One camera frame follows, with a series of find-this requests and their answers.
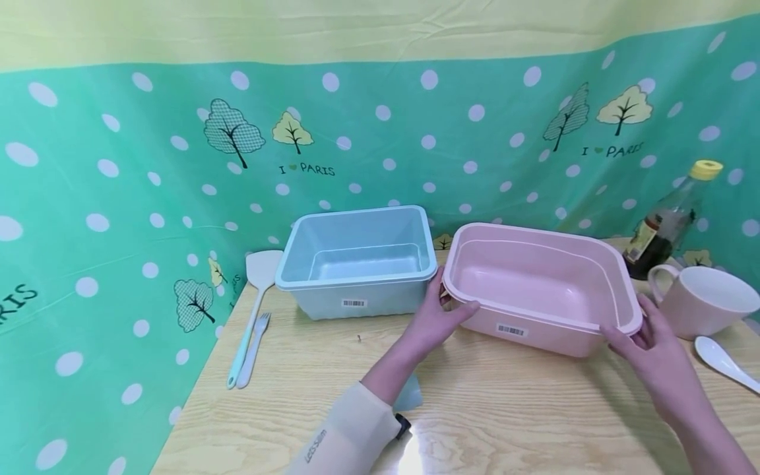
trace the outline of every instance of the person's left hand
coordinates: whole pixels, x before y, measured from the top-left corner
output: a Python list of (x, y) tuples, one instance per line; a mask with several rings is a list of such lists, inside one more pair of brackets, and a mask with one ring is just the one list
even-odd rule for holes
[(451, 297), (441, 297), (442, 279), (443, 267), (440, 267), (428, 284), (425, 301), (417, 309), (399, 340), (400, 343), (418, 352), (422, 358), (446, 341), (459, 324), (470, 319), (480, 308), (479, 302), (468, 302), (450, 312), (445, 311), (443, 305)]

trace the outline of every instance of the white mug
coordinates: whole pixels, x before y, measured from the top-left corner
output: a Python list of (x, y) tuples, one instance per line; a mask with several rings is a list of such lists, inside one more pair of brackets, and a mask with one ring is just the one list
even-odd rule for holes
[[(673, 278), (666, 293), (657, 285), (660, 272)], [(647, 281), (673, 332), (686, 340), (709, 337), (760, 309), (755, 289), (718, 269), (694, 266), (680, 271), (672, 265), (656, 265), (649, 270)]]

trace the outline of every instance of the sleeve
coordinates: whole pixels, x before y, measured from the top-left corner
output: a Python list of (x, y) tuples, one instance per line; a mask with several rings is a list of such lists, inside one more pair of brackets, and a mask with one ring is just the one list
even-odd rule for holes
[(335, 401), (285, 474), (367, 474), (401, 428), (391, 407), (357, 382)]

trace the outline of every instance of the wooden tabletop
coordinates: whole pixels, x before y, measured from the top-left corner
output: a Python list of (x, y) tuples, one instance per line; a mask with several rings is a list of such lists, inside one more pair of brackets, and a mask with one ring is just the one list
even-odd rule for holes
[[(439, 252), (439, 262), (445, 256)], [(289, 294), (269, 289), (261, 311), (272, 319), (250, 385), (228, 391), (255, 296), (248, 286), (240, 297), (153, 475), (281, 473), (335, 398), (409, 321), (311, 321)], [(716, 339), (760, 377), (760, 339), (746, 325)], [(760, 467), (760, 398), (694, 364), (720, 417)], [(412, 435), (392, 442), (374, 473), (689, 472), (641, 383), (606, 348), (577, 360), (458, 329), (416, 373), (424, 402), (405, 413)]]

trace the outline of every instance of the yellow wall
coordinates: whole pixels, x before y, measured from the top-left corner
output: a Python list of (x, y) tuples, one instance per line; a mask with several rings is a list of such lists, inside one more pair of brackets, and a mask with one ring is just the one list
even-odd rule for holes
[(547, 55), (760, 11), (758, 0), (2, 1), (6, 71)]

